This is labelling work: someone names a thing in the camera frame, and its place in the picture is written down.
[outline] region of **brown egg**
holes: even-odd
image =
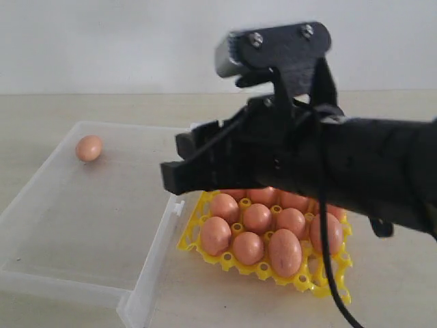
[[[270,208],[277,200],[277,190],[273,187],[249,189],[247,197],[252,201],[252,204],[264,204]]]
[[[246,231],[234,239],[232,250],[240,263],[252,265],[263,258],[264,243],[257,234]]]
[[[302,264],[302,248],[299,240],[287,229],[277,230],[270,237],[268,256],[273,270],[284,278],[298,272]]]
[[[343,219],[343,216],[345,215],[346,211],[343,208],[327,204],[326,205],[326,212],[334,215],[339,221]],[[314,215],[317,215],[320,213],[320,204],[317,203],[314,207],[313,211]]]
[[[288,193],[281,191],[279,194],[282,208],[295,208],[302,213],[306,213],[309,205],[307,197],[296,195],[295,193]]]
[[[76,146],[76,156],[84,162],[96,160],[102,153],[103,143],[96,135],[87,135]]]
[[[343,228],[337,218],[330,214],[326,214],[326,223],[328,224],[328,243],[329,254],[337,254],[343,243]],[[309,228],[309,239],[318,253],[322,253],[322,237],[320,235],[320,215],[316,215],[311,222]]]
[[[202,249],[212,255],[222,254],[231,243],[231,228],[221,217],[210,217],[200,228]]]
[[[248,231],[263,234],[272,225],[272,213],[266,205],[253,204],[244,211],[243,225]]]
[[[237,202],[246,197],[246,191],[244,189],[222,189],[221,193],[227,193],[232,196]]]
[[[237,222],[240,215],[237,202],[226,193],[219,193],[212,198],[210,210],[213,217],[221,217],[229,225]]]
[[[288,229],[293,232],[299,240],[305,237],[306,220],[302,212],[295,208],[282,210],[276,218],[276,229]]]

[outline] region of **transparent plastic box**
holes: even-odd
[[[0,216],[0,290],[113,308],[147,327],[185,201],[162,186],[178,128],[79,122]],[[104,143],[80,162],[85,135]]]

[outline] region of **wire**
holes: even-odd
[[[326,222],[326,184],[325,184],[325,175],[326,175],[326,166],[327,166],[327,153],[326,147],[324,145],[324,139],[322,135],[322,123],[320,122],[320,116],[318,112],[310,107],[314,120],[315,120],[315,129],[317,133],[317,145],[319,152],[319,204],[320,204],[320,234],[322,236],[322,257],[323,264],[325,266],[326,278],[328,280],[328,285],[330,288],[330,292],[333,296],[335,305],[338,307],[341,314],[343,314],[344,318],[350,323],[353,328],[364,328],[364,326],[360,325],[360,323],[354,318],[353,315],[348,311],[346,306],[344,305],[339,292],[337,290],[337,285],[334,280],[333,268],[330,263],[329,256],[329,243],[328,243],[328,224]]]

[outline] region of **plastic egg tray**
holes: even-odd
[[[288,284],[293,284],[297,290],[301,292],[310,290],[317,297],[325,297],[330,295],[328,280],[324,275],[325,272],[322,255],[314,250],[308,239],[300,242],[302,247],[302,264],[299,268],[299,271],[289,278],[280,277],[272,270],[267,251],[261,261],[251,266],[243,265],[238,262],[234,257],[232,247],[219,256],[211,256],[207,254],[201,247],[199,231],[203,223],[209,217],[211,217],[209,203],[217,193],[219,193],[219,191],[213,191],[211,193],[203,192],[201,194],[199,201],[193,213],[191,214],[185,230],[183,231],[179,240],[178,249],[184,251],[196,249],[203,256],[205,262],[210,264],[220,263],[221,268],[224,271],[228,271],[230,268],[236,267],[241,275],[250,275],[251,273],[254,273],[261,280],[266,280],[267,278],[271,277],[278,285],[285,286]],[[240,233],[244,232],[242,214],[250,205],[251,201],[249,198],[243,198],[240,200],[240,220],[238,223],[234,223],[231,226],[233,239]],[[307,223],[311,222],[311,220],[314,218],[314,215],[311,213],[314,206],[315,202],[311,201],[307,213],[305,214]],[[281,212],[282,208],[279,205],[274,205],[270,210],[272,211],[274,217]],[[339,253],[331,256],[331,262],[333,264],[333,270],[335,267],[337,267],[334,272],[334,277],[341,298],[343,299],[344,303],[349,304],[351,302],[351,297],[344,282],[344,275],[346,269],[352,266],[352,259],[350,258],[349,253],[346,251],[346,243],[348,237],[352,235],[352,228],[348,223],[346,214],[341,218],[340,222],[343,226],[343,244],[341,245],[341,250]],[[273,231],[268,231],[262,236],[266,246],[265,249],[267,249],[267,244],[272,234]]]

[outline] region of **table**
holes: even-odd
[[[0,210],[79,120],[186,127],[191,122],[227,118],[248,96],[0,96]],[[352,116],[430,120],[436,112],[437,93],[343,92],[339,100]],[[437,318],[435,242],[403,228],[396,229],[395,238],[379,240],[366,219],[350,215],[350,222],[354,236],[348,250],[354,267],[346,275],[346,284],[352,294],[351,312],[366,327],[431,327]],[[0,327],[122,327],[114,322],[116,314],[106,309],[0,292]],[[236,271],[225,273],[204,264],[198,254],[170,248],[152,328],[267,325],[348,327],[330,298],[316,299]]]

